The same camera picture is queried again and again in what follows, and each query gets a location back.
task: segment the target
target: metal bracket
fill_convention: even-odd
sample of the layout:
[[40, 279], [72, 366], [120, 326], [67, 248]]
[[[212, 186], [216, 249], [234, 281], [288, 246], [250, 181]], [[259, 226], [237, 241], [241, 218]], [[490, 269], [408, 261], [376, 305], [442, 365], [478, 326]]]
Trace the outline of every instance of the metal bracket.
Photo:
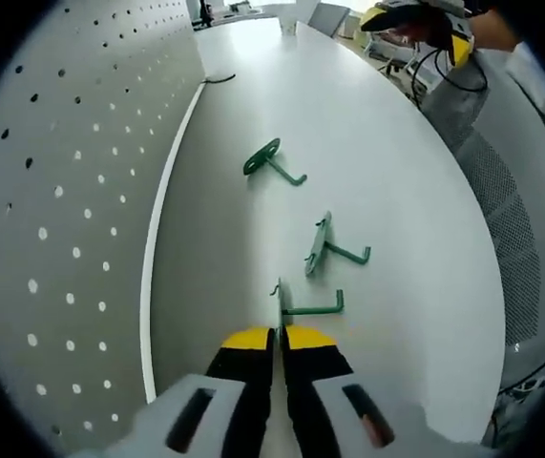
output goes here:
[[278, 293], [279, 306], [281, 308], [281, 318], [296, 315], [331, 315], [334, 313], [342, 313], [345, 309], [345, 293], [342, 289], [336, 290], [336, 305], [333, 307], [301, 307], [288, 308], [284, 300], [283, 284], [281, 279], [270, 293], [274, 296]]
[[352, 260], [359, 265], [367, 264], [367, 262], [369, 261], [369, 255], [371, 253], [371, 247], [366, 246], [364, 248], [364, 254], [362, 256], [357, 256], [327, 241], [328, 232], [331, 227], [331, 212], [325, 213], [325, 217], [321, 221], [317, 222], [317, 227], [319, 229], [317, 230], [317, 235], [315, 236], [314, 243], [312, 244], [310, 255], [308, 255], [308, 257], [305, 259], [305, 273], [307, 277], [311, 276], [317, 266], [321, 263], [321, 259], [323, 258], [323, 251], [325, 249], [328, 249], [333, 253], [343, 256], [348, 260]]
[[307, 179], [306, 175], [302, 175], [299, 178], [294, 178], [288, 174], [283, 167], [281, 167], [272, 157], [279, 151], [281, 147], [281, 139], [274, 138], [272, 141], [267, 143], [263, 148], [261, 148], [257, 153], [252, 155], [250, 158], [244, 162], [242, 167], [242, 172], [247, 176], [257, 172], [263, 165], [269, 164], [274, 170], [276, 170], [281, 176], [286, 179], [293, 186], [300, 186]]

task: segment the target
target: gray fabric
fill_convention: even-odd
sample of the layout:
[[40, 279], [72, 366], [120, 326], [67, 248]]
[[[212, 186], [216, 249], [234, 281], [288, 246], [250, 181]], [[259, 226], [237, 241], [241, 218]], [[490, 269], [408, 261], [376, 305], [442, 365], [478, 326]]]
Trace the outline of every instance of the gray fabric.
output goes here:
[[[488, 78], [476, 94], [442, 82], [423, 113], [470, 183], [495, 245], [505, 299], [502, 386], [545, 361], [545, 119], [506, 72], [499, 53], [477, 52]], [[460, 86], [482, 86], [474, 65], [454, 70]]]

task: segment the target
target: white table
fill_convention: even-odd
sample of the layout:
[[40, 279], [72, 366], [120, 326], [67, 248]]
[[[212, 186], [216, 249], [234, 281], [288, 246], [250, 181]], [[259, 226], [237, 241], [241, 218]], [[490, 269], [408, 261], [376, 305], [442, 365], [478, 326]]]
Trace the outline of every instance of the white table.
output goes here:
[[[472, 190], [427, 120], [366, 62], [300, 24], [245, 21], [197, 33], [207, 74], [178, 151], [157, 239], [152, 345], [158, 392], [205, 370], [227, 334], [276, 325], [277, 277], [294, 306], [342, 316], [301, 318], [337, 338], [356, 372], [421, 403], [429, 425], [479, 441], [499, 388], [501, 280]], [[244, 161], [273, 137], [293, 187]], [[371, 260], [329, 255], [308, 281], [315, 222], [333, 215], [335, 242]], [[289, 434], [276, 391], [274, 434]], [[262, 456], [274, 456], [266, 443]]]

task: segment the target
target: pegboard hole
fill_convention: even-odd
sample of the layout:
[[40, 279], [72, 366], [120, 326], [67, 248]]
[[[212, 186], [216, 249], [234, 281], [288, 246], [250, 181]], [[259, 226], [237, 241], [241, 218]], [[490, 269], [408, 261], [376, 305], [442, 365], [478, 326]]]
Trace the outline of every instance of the pegboard hole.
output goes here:
[[39, 284], [36, 282], [35, 279], [28, 280], [28, 290], [31, 292], [31, 294], [36, 294], [38, 289], [39, 289]]

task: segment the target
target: green metal hook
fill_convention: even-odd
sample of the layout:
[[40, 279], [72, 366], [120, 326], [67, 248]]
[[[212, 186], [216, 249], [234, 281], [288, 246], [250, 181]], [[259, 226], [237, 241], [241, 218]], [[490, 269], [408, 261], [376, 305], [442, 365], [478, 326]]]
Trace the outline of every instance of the green metal hook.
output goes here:
[[371, 247], [366, 246], [364, 248], [364, 254], [362, 256], [357, 256], [349, 251], [346, 251], [339, 246], [334, 245], [330, 241], [327, 241], [328, 232], [331, 227], [331, 212], [325, 213], [325, 217], [317, 222], [317, 235], [315, 236], [314, 243], [312, 244], [312, 249], [310, 250], [310, 255], [305, 259], [306, 267], [305, 273], [306, 276], [311, 276], [316, 270], [317, 266], [321, 263], [323, 259], [323, 251], [328, 249], [329, 251], [336, 253], [340, 256], [352, 260], [359, 265], [365, 265], [369, 261], [369, 256], [371, 254]]
[[244, 166], [242, 167], [242, 172], [246, 176], [248, 176], [260, 170], [263, 165], [269, 164], [272, 166], [274, 170], [276, 170], [279, 174], [281, 174], [281, 177], [286, 179], [293, 186], [300, 186], [302, 183], [306, 181], [308, 176], [302, 175], [301, 177], [296, 179], [292, 177], [290, 174], [288, 174], [286, 170], [283, 167], [281, 167], [276, 162], [276, 160], [274, 160], [272, 156], [275, 155], [277, 151], [279, 151], [280, 147], [281, 147], [281, 139], [274, 138], [272, 141], [270, 141], [261, 149], [259, 149], [257, 153], [255, 153], [250, 158], [248, 158], [246, 162], [244, 162]]
[[336, 305], [334, 307], [287, 308], [284, 302], [284, 292], [281, 279], [279, 279], [279, 282], [274, 287], [274, 291], [270, 293], [270, 296], [274, 296], [277, 293], [279, 295], [281, 315], [284, 317], [296, 315], [331, 315], [335, 313], [342, 313], [345, 309], [345, 293], [342, 289], [336, 290]]

